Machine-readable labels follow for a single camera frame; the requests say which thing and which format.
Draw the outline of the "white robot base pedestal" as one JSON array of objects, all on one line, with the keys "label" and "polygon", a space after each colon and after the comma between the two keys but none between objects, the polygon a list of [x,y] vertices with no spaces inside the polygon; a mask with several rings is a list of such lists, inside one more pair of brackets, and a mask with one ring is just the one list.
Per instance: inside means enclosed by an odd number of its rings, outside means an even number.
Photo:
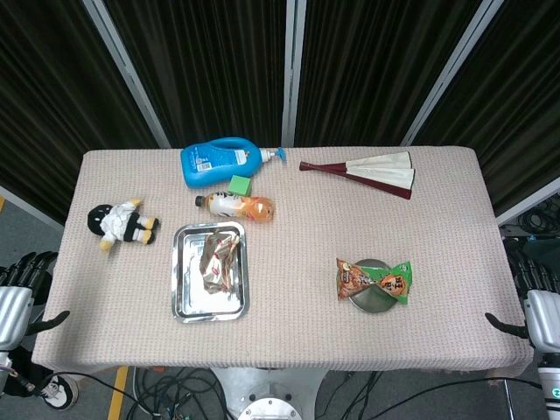
[{"label": "white robot base pedestal", "polygon": [[234,420],[315,420],[318,368],[226,367],[212,369]]}]

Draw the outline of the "green cube block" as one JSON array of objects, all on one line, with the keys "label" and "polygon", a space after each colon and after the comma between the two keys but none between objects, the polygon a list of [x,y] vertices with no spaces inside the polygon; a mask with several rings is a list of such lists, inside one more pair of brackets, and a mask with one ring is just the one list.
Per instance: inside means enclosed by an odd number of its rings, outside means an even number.
[{"label": "green cube block", "polygon": [[249,197],[252,192],[252,179],[234,175],[229,182],[227,191],[234,195]]}]

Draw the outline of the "round steel plate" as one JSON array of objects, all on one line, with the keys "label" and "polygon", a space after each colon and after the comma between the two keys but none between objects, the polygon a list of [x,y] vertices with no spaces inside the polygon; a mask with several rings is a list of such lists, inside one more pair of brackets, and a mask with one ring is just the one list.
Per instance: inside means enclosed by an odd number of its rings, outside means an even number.
[{"label": "round steel plate", "polygon": [[[374,270],[388,270],[389,266],[377,259],[362,259],[356,263]],[[380,313],[391,309],[397,300],[377,286],[372,286],[349,298],[352,304],[363,312]]]}]

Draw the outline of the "pink waffle tablecloth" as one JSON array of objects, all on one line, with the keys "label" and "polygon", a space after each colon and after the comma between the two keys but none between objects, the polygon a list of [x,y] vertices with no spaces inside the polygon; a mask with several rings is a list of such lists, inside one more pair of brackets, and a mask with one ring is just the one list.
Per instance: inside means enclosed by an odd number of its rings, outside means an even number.
[{"label": "pink waffle tablecloth", "polygon": [[[473,150],[410,149],[411,199],[326,173],[375,147],[291,149],[265,164],[253,191],[274,218],[245,221],[249,308],[225,322],[183,324],[172,315],[176,231],[214,217],[194,205],[177,150],[86,153],[66,219],[45,315],[69,317],[38,335],[33,360],[59,371],[121,365],[255,368],[486,370],[517,376],[531,346],[494,329],[524,317],[494,210]],[[159,219],[155,241],[115,243],[108,252],[88,212],[133,198]],[[338,300],[337,259],[410,262],[408,303],[368,313]]]}]

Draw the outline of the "black pleated curtain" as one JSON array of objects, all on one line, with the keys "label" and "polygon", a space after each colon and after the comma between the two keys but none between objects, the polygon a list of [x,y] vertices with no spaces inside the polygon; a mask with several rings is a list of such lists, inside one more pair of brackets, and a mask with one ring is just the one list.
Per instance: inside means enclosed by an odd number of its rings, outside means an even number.
[{"label": "black pleated curtain", "polygon": [[105,0],[172,147],[281,143],[286,0]]},{"label": "black pleated curtain", "polygon": [[82,157],[155,149],[81,0],[0,0],[0,186],[58,223]]},{"label": "black pleated curtain", "polygon": [[297,147],[397,146],[481,0],[308,0]]},{"label": "black pleated curtain", "polygon": [[495,215],[560,177],[560,0],[504,0],[413,143],[473,149]]}]

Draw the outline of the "blue pump detergent bottle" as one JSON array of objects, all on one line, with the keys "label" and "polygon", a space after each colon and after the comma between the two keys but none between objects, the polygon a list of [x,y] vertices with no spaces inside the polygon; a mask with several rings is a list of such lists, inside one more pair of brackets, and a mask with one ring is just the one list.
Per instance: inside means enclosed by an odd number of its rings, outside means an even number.
[{"label": "blue pump detergent bottle", "polygon": [[272,158],[287,161],[282,147],[268,150],[242,137],[222,137],[194,143],[179,154],[183,177],[189,188],[229,181],[233,176],[251,178]]}]

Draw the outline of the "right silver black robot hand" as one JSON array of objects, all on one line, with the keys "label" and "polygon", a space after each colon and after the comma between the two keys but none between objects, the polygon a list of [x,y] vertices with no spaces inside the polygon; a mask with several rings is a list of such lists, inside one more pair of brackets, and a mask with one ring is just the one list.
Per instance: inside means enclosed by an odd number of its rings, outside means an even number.
[{"label": "right silver black robot hand", "polygon": [[489,312],[486,320],[503,333],[529,340],[542,354],[560,354],[560,276],[526,257],[510,263],[510,268],[522,303],[524,325],[503,323]]}]

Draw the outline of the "black trouser leg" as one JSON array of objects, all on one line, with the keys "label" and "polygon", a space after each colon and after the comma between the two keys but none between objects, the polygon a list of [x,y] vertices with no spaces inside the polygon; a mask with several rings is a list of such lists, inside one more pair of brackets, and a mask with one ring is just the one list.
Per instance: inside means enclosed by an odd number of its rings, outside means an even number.
[{"label": "black trouser leg", "polygon": [[[32,353],[23,346],[18,346],[9,351],[9,358],[11,360],[11,367],[34,385],[41,385],[44,379],[53,373],[49,368],[33,363]],[[33,396],[31,391],[28,391],[11,376],[8,376],[3,392],[8,396],[23,398]]]}]

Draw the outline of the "black power strip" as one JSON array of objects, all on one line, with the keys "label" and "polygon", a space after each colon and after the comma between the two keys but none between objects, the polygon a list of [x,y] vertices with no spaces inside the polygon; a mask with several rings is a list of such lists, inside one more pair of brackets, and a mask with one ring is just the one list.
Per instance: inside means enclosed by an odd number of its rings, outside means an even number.
[{"label": "black power strip", "polygon": [[527,243],[546,244],[553,247],[560,246],[560,236],[558,235],[513,235],[503,236],[502,241],[507,247],[523,248]]}]

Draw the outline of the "rectangular steel tray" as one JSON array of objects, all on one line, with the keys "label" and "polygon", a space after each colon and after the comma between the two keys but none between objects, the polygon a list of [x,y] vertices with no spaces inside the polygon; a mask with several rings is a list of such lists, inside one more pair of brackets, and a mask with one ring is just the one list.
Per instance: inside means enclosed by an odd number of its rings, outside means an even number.
[{"label": "rectangular steel tray", "polygon": [[[233,232],[241,238],[230,276],[230,292],[210,294],[204,289],[200,258],[205,239],[214,233]],[[234,221],[187,225],[173,238],[171,308],[182,323],[238,319],[249,310],[249,271],[244,227]]]}]

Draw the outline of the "gold snack wrapper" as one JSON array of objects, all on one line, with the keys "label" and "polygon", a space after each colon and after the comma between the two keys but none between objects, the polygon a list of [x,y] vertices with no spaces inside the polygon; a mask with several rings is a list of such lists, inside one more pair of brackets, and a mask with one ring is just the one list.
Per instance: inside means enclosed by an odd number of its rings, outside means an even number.
[{"label": "gold snack wrapper", "polygon": [[208,293],[230,292],[233,289],[230,270],[240,241],[240,236],[233,232],[214,233],[205,239],[199,272]]}]

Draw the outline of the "grey metal frame post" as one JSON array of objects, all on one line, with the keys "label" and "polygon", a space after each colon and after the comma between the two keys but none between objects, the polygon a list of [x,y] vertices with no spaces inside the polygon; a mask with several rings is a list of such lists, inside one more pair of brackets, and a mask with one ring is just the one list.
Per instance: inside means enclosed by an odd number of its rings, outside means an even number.
[{"label": "grey metal frame post", "polygon": [[28,214],[32,215],[36,219],[44,222],[47,226],[55,229],[56,231],[60,232],[61,234],[64,232],[64,226],[58,223],[56,220],[49,217],[47,214],[38,210],[35,206],[32,206],[25,200],[19,198],[16,194],[10,192],[6,188],[0,186],[0,195],[5,197],[10,203],[14,206],[20,208],[21,210],[27,212]]},{"label": "grey metal frame post", "polygon": [[157,145],[172,147],[104,0],[81,0]]},{"label": "grey metal frame post", "polygon": [[520,214],[525,213],[529,209],[537,206],[549,197],[560,192],[560,177],[557,177],[547,185],[543,186],[536,192],[530,194],[527,198],[523,199],[516,205],[509,208],[506,212],[502,213],[496,218],[499,227],[508,224],[513,219],[516,219]]},{"label": "grey metal frame post", "polygon": [[474,47],[479,43],[481,37],[494,20],[503,3],[504,0],[480,0],[479,7],[463,31],[458,43],[452,50],[451,55],[445,62],[430,92],[402,138],[400,142],[401,147],[408,147],[413,144],[420,129],[424,126],[434,108],[438,105],[447,88],[451,85],[459,70],[466,62],[466,59],[473,52]]},{"label": "grey metal frame post", "polygon": [[286,0],[281,146],[295,142],[307,0]]}]

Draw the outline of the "black white sneaker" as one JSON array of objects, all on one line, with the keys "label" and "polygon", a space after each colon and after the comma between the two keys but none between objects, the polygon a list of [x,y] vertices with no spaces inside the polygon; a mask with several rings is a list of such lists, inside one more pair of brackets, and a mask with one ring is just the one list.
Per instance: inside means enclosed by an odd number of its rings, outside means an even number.
[{"label": "black white sneaker", "polygon": [[77,382],[65,374],[54,375],[40,391],[40,397],[54,410],[68,410],[79,397]]}]

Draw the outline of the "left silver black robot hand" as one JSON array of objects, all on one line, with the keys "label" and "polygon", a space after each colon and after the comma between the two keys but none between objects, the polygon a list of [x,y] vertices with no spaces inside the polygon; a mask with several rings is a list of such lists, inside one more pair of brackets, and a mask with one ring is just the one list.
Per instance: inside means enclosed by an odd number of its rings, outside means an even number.
[{"label": "left silver black robot hand", "polygon": [[50,320],[30,321],[47,270],[57,256],[53,251],[31,252],[8,267],[0,267],[0,353],[18,347],[26,336],[59,326],[70,315],[70,311],[62,311]]}]

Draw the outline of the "green orange snack bag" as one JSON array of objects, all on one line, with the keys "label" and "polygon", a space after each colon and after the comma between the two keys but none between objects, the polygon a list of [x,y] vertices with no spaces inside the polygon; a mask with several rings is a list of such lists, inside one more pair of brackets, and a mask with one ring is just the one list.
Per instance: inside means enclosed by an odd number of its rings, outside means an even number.
[{"label": "green orange snack bag", "polygon": [[406,305],[412,285],[410,262],[402,262],[390,269],[371,268],[337,259],[338,300],[345,300],[369,288],[383,291],[399,303]]}]

